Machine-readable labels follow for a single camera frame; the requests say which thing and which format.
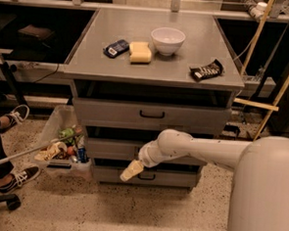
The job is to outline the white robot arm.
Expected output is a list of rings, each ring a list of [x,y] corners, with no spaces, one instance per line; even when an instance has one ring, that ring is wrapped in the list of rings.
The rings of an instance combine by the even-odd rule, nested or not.
[[[226,231],[289,231],[289,138],[269,136],[253,142],[194,138],[166,129],[140,148],[120,176],[181,157],[213,163],[233,173]]]

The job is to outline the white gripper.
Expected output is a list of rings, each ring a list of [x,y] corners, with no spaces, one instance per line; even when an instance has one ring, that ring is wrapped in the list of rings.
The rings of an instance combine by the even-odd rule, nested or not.
[[[154,167],[164,159],[159,149],[157,141],[150,141],[139,149],[138,158],[140,161],[133,160],[120,175],[122,182],[130,180],[133,176],[143,171],[144,166]]]

